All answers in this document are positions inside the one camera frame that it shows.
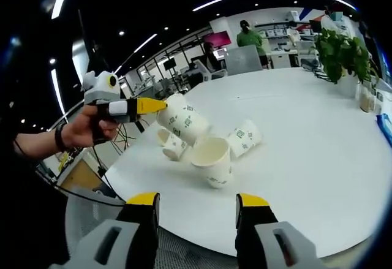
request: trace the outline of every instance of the computer monitor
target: computer monitor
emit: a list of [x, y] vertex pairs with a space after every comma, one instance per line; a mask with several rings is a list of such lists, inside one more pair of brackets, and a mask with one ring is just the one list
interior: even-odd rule
[[174, 58], [164, 62], [164, 67], [166, 71], [170, 70], [171, 68], [174, 68], [175, 66], [177, 66], [177, 64]]
[[227, 31], [212, 33], [203, 38], [204, 42], [211, 42], [213, 47], [221, 47], [223, 45], [231, 44], [230, 37], [227, 34]]
[[313, 32], [321, 33], [321, 21], [309, 20]]

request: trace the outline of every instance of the white paper cup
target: white paper cup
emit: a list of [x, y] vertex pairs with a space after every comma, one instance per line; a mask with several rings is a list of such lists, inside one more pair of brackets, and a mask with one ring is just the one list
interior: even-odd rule
[[177, 136], [171, 133], [162, 151], [164, 152], [165, 156], [167, 156], [172, 161], [179, 161], [181, 155], [186, 149], [186, 146], [186, 142], [182, 141]]
[[193, 146], [198, 137], [208, 132], [210, 123], [195, 111], [182, 94], [170, 96], [166, 103], [168, 107], [157, 114], [157, 122], [188, 145]]
[[161, 128], [158, 130], [157, 132], [157, 136], [158, 136], [158, 143], [160, 146], [164, 146], [166, 144], [167, 139], [170, 136], [170, 131], [166, 130], [164, 128]]
[[245, 120], [227, 137], [234, 157], [240, 157], [262, 141], [262, 135], [251, 120]]
[[202, 176], [213, 188], [223, 188], [233, 178], [230, 146], [224, 138], [209, 137], [198, 142], [191, 163], [202, 169]]

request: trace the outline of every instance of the black wrist strap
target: black wrist strap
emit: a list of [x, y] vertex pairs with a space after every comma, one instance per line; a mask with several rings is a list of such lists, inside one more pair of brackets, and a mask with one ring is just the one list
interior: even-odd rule
[[61, 137], [61, 132], [63, 127], [65, 126], [64, 124], [60, 124], [59, 126], [56, 127], [56, 132], [55, 132], [55, 142], [56, 142], [56, 146], [59, 148], [60, 151], [66, 151], [67, 147], [64, 144], [62, 137]]

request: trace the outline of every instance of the human hand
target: human hand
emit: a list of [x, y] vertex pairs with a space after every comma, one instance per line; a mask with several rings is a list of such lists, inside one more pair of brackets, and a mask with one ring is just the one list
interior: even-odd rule
[[[91, 120], [97, 115], [97, 107], [85, 105], [74, 121], [64, 126], [61, 132], [62, 140], [67, 148], [93, 146]], [[108, 140], [117, 134], [118, 123], [100, 120], [99, 127]]]

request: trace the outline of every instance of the person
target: person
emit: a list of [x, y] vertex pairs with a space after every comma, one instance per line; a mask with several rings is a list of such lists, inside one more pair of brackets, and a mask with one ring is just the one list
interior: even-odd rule
[[207, 67], [207, 69], [211, 73], [222, 70], [221, 63], [214, 55], [214, 45], [211, 42], [205, 42], [203, 44], [203, 48], [205, 51], [205, 57], [201, 58], [200, 60]]
[[[11, 109], [0, 107], [0, 144], [3, 164], [3, 209], [10, 223], [7, 250], [20, 258], [13, 262], [28, 268], [48, 268], [69, 258], [65, 237], [67, 197], [35, 173], [36, 161], [60, 151], [55, 132], [18, 133], [20, 119]], [[62, 127], [61, 148], [93, 146], [91, 120], [97, 107], [85, 105], [75, 119]], [[116, 135], [117, 124], [99, 121], [108, 140]]]
[[337, 34], [345, 35], [349, 38], [353, 37], [347, 23], [343, 19], [343, 12], [340, 11], [338, 4], [327, 6], [324, 13], [324, 16], [321, 18], [322, 28], [336, 31]]
[[296, 46], [295, 44], [296, 42], [301, 41], [300, 33], [298, 32], [297, 29], [295, 29], [295, 27], [296, 27], [296, 23], [294, 21], [290, 21], [288, 23], [287, 36], [293, 47]]
[[268, 58], [263, 49], [262, 37], [257, 32], [249, 28], [249, 23], [246, 20], [240, 21], [239, 25], [241, 27], [241, 32], [237, 35], [237, 45], [239, 47], [245, 47], [246, 45], [255, 45], [261, 64], [263, 68], [267, 69]]

